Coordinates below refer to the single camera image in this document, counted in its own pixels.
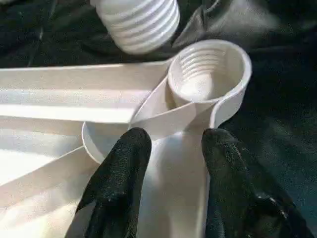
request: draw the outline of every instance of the black gloved finger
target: black gloved finger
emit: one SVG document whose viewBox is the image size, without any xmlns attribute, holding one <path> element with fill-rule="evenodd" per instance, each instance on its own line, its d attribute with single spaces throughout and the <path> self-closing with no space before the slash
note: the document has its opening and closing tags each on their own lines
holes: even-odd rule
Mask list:
<svg viewBox="0 0 317 238">
<path fill-rule="evenodd" d="M 91 177 L 67 238 L 135 236 L 151 147 L 149 135 L 141 128 L 121 136 Z"/>
<path fill-rule="evenodd" d="M 202 150 L 226 238 L 312 238 L 291 198 L 243 143 L 207 129 Z"/>
</svg>

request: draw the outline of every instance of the ridged grooves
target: ridged grooves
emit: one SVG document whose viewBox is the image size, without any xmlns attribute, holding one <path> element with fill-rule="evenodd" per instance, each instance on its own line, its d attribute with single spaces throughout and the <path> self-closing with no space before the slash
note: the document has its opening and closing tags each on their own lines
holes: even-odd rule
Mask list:
<svg viewBox="0 0 317 238">
<path fill-rule="evenodd" d="M 116 44 L 127 52 L 142 53 L 164 44 L 174 33 L 179 22 L 176 0 L 149 1 L 134 14 L 124 17 L 98 11 Z"/>
<path fill-rule="evenodd" d="M 223 50 L 199 49 L 194 52 L 189 51 L 182 55 L 180 64 L 183 81 L 202 74 L 226 74 L 225 52 Z"/>
</svg>

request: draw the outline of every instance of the white ribbed object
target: white ribbed object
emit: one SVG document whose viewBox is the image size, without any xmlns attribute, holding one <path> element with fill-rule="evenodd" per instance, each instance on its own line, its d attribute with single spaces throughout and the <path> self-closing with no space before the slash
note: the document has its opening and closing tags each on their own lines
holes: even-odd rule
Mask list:
<svg viewBox="0 0 317 238">
<path fill-rule="evenodd" d="M 101 0 L 97 13 L 114 42 L 129 54 L 163 45 L 177 29 L 177 0 Z"/>
</svg>

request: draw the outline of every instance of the white measuring spoon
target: white measuring spoon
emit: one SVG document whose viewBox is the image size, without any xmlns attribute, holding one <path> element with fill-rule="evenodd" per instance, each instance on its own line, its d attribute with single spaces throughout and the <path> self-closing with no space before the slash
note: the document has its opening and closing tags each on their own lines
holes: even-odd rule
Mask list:
<svg viewBox="0 0 317 238">
<path fill-rule="evenodd" d="M 206 55 L 214 57 L 214 60 L 207 58 L 205 61 Z M 222 72 L 213 71 L 219 64 L 222 64 Z M 224 87 L 227 91 L 222 89 L 219 95 L 219 91 L 212 87 L 200 87 L 208 83 L 217 87 L 221 80 L 228 79 L 226 72 L 233 80 L 232 84 Z M 218 74 L 218 84 L 212 84 L 215 79 L 212 76 L 217 77 Z M 207 127 L 217 128 L 239 110 L 250 76 L 251 62 L 247 54 L 226 41 L 198 42 L 173 59 L 168 76 L 131 120 L 131 127 L 144 128 L 153 140 L 142 189 L 138 238 L 203 237 L 209 176 L 201 152 L 202 133 Z M 192 83 L 196 89 L 201 88 L 201 94 L 193 95 L 190 90 L 182 89 L 188 87 L 187 83 Z M 123 132 L 126 125 L 96 127 L 95 131 L 100 136 L 97 141 L 101 144 L 94 143 L 96 137 L 93 133 L 90 133 L 92 140 L 85 141 L 83 133 L 84 145 L 94 160 L 99 163 L 104 160 L 110 142 L 107 138 L 117 129 Z"/>
</svg>

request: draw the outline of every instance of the dark cloth background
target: dark cloth background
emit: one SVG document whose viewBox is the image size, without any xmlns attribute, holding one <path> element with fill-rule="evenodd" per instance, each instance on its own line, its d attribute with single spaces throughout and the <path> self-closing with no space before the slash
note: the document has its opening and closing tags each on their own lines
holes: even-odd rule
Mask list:
<svg viewBox="0 0 317 238">
<path fill-rule="evenodd" d="M 179 0 L 179 5 L 181 22 L 173 38 L 143 56 L 121 52 L 84 0 L 2 6 L 0 68 L 164 60 L 202 39 L 242 46 L 253 76 L 241 110 L 221 127 L 246 143 L 317 236 L 317 0 Z M 216 222 L 209 218 L 207 225 L 218 229 Z"/>
</svg>

